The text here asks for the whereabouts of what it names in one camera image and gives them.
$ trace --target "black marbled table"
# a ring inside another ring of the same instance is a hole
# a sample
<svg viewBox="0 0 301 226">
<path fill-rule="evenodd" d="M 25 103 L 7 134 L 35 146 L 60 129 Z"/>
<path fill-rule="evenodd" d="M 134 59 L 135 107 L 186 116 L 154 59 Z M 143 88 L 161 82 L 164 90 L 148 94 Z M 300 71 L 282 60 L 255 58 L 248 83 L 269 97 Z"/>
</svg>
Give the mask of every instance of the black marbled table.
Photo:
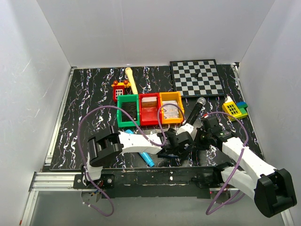
<svg viewBox="0 0 301 226">
<path fill-rule="evenodd" d="M 116 105 L 113 102 L 113 88 L 111 84 L 114 80 L 123 81 L 126 79 L 125 68 L 93 68 L 75 69 L 69 89 L 63 118 L 57 136 L 55 150 L 50 166 L 50 170 L 80 170 L 82 161 L 77 146 L 77 129 L 79 121 L 89 111 L 102 105 Z M 153 67 L 133 67 L 133 76 L 139 93 L 168 92 L 173 91 L 173 85 L 169 66 Z M 243 101 L 238 82 L 231 65 L 218 65 L 218 73 L 224 86 L 225 93 L 236 103 Z M 131 94 L 130 89 L 126 89 L 126 94 Z M 189 116 L 195 105 L 196 98 L 183 98 L 186 118 Z M 222 104 L 225 97 L 207 97 L 206 112 L 222 111 Z M 237 122 L 231 122 L 224 115 L 218 115 L 220 122 L 225 128 L 230 128 L 237 132 L 237 135 L 244 140 L 245 135 Z M 248 146 L 258 156 L 262 158 L 254 129 L 249 118 L 241 120 L 249 135 Z M 87 156 L 87 138 L 101 131 L 101 129 L 116 125 L 116 110 L 105 109 L 97 112 L 88 118 L 81 133 L 83 150 Z M 136 128 L 124 128 L 137 131 Z M 158 126 L 143 127 L 143 130 L 150 134 L 158 132 Z M 151 155 L 155 162 L 155 167 L 194 167 L 194 166 L 214 166 L 225 161 L 230 161 L 229 157 L 212 148 L 210 150 L 198 150 L 190 153 L 188 159 L 159 158 Z M 115 161 L 108 162 L 104 168 L 146 168 L 147 164 L 138 153 L 125 153 L 119 155 Z"/>
</svg>

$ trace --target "green toy block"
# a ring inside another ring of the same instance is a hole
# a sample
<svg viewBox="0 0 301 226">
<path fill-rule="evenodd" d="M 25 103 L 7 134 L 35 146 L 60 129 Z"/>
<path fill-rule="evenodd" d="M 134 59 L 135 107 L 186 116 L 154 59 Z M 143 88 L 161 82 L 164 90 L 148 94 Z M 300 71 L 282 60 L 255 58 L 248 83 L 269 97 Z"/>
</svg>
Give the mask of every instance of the green toy block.
<svg viewBox="0 0 301 226">
<path fill-rule="evenodd" d="M 117 97 L 117 107 L 122 108 L 122 104 L 126 102 L 136 102 L 137 104 L 137 121 L 135 121 L 138 126 L 140 126 L 140 114 L 139 114 L 139 97 L 137 94 L 131 95 L 119 95 Z M 122 121 L 122 112 L 117 110 L 117 124 L 118 127 L 132 127 L 135 126 L 132 121 Z"/>
<path fill-rule="evenodd" d="M 239 108 L 241 115 L 237 116 L 237 119 L 243 119 L 248 116 L 248 112 L 246 111 L 246 108 L 248 105 L 245 102 L 239 102 L 236 104 L 236 106 Z"/>
<path fill-rule="evenodd" d="M 237 104 L 236 104 L 236 106 L 240 109 L 240 108 L 247 108 L 248 107 L 248 105 L 246 104 L 246 102 L 238 102 Z"/>
</svg>

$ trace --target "chessboard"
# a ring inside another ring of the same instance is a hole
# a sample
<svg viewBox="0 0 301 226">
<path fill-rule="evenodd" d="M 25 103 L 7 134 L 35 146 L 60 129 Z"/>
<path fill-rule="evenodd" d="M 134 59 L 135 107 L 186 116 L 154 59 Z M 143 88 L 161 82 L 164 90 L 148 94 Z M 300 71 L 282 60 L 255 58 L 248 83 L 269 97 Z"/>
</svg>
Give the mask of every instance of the chessboard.
<svg viewBox="0 0 301 226">
<path fill-rule="evenodd" d="M 174 91 L 182 97 L 224 96 L 215 60 L 171 61 Z"/>
</svg>

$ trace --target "floor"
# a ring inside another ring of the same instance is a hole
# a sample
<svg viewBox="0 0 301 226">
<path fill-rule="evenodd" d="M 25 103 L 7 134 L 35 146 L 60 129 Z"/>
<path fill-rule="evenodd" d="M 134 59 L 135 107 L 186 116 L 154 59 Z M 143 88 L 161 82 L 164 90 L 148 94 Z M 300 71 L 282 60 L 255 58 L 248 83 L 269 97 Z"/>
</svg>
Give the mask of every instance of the floor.
<svg viewBox="0 0 301 226">
<path fill-rule="evenodd" d="M 244 197 L 207 216 L 210 199 L 195 197 L 173 198 L 116 198 L 115 213 L 104 217 L 96 210 L 82 204 L 80 192 L 39 192 L 31 226 L 102 225 L 102 226 L 283 226 L 281 214 L 266 218 L 256 208 L 254 201 Z M 107 200 L 97 205 L 109 212 Z"/>
<path fill-rule="evenodd" d="M 169 66 L 134 67 L 132 69 L 139 93 L 173 91 Z M 243 101 L 243 99 L 233 69 L 234 67 L 232 65 L 217 65 L 217 71 L 220 75 L 225 93 L 235 102 L 239 102 Z M 54 147 L 50 170 L 80 170 L 82 162 L 76 143 L 78 123 L 80 119 L 92 109 L 101 105 L 114 105 L 111 84 L 114 80 L 122 81 L 124 79 L 124 68 L 74 70 L 63 118 Z M 126 93 L 130 94 L 131 90 L 126 89 Z M 205 110 L 203 110 L 201 114 L 222 111 L 222 104 L 224 103 L 225 97 L 206 97 L 206 100 Z M 194 107 L 196 98 L 183 98 L 182 102 L 185 109 L 185 116 L 188 117 Z M 245 135 L 238 123 L 230 122 L 223 115 L 219 115 L 218 117 L 225 128 L 237 132 L 242 140 L 245 139 Z M 242 123 L 246 127 L 250 137 L 248 142 L 250 149 L 262 158 L 263 156 L 250 119 L 248 117 L 244 118 Z M 84 151 L 87 151 L 86 138 L 101 131 L 102 128 L 108 125 L 117 125 L 116 111 L 111 109 L 99 111 L 95 117 L 88 119 L 82 133 Z M 200 122 L 196 121 L 194 126 L 200 126 Z M 149 126 L 144 127 L 143 130 L 150 134 L 151 132 L 158 131 L 158 127 Z M 155 167 L 214 166 L 225 161 L 231 161 L 228 156 L 216 149 L 197 150 L 194 153 L 190 153 L 188 159 L 184 161 L 177 158 L 158 158 L 156 155 L 151 157 L 155 162 Z M 116 161 L 108 162 L 108 164 L 104 166 L 104 168 L 121 169 L 146 167 L 146 163 L 138 153 L 125 153 L 118 156 Z"/>
</svg>

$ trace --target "yellow bin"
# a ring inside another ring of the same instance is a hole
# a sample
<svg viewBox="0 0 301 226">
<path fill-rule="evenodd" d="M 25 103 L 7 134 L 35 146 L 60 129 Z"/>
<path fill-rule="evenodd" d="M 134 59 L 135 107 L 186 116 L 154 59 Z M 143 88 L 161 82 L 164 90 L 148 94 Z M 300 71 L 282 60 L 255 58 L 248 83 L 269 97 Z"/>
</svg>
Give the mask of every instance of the yellow bin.
<svg viewBox="0 0 301 226">
<path fill-rule="evenodd" d="M 178 106 L 182 109 L 183 113 L 184 113 L 184 108 L 183 108 L 183 104 L 182 104 L 182 99 L 181 99 L 181 94 L 180 92 L 164 92 L 164 93 L 160 93 L 160 102 L 161 102 L 161 106 L 163 105 L 163 101 L 171 101 L 171 100 L 175 100 L 178 104 Z M 164 110 L 163 107 L 161 109 L 162 112 L 162 124 L 176 124 L 176 123 L 181 123 L 184 121 L 184 118 L 181 114 L 180 111 L 179 112 L 179 118 L 173 118 L 173 119 L 164 119 Z"/>
</svg>

